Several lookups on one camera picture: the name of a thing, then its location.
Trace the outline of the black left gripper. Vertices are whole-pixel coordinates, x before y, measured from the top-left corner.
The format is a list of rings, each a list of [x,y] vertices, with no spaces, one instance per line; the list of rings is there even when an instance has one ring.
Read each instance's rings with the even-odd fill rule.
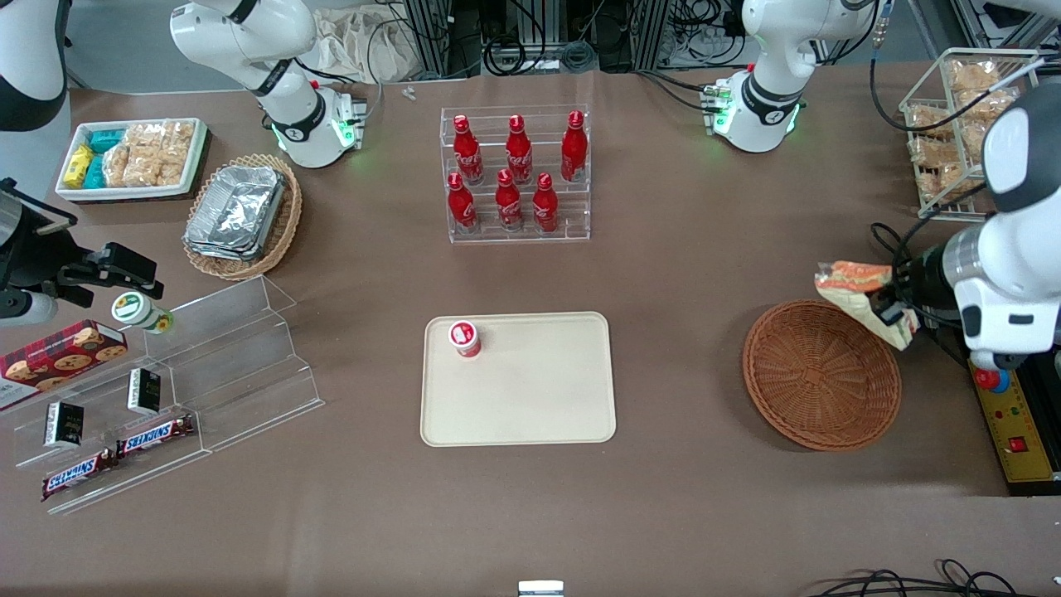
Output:
[[[860,294],[891,287],[891,301],[879,301],[879,320],[886,326],[904,322],[909,308],[955,314],[954,291],[943,267],[944,248],[932,248],[910,257],[908,250],[892,253],[891,267],[859,267]]]

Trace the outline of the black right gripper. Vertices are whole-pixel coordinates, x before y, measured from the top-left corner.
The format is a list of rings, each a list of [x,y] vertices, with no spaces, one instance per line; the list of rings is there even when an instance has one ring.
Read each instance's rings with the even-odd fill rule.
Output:
[[[95,253],[94,263],[91,250],[79,246],[70,233],[76,216],[20,192],[11,178],[2,180],[1,196],[4,289],[95,284],[101,273],[106,273],[125,279],[114,282],[114,286],[139,292],[155,301],[162,298],[164,283],[156,282],[154,260],[121,243],[106,243]]]

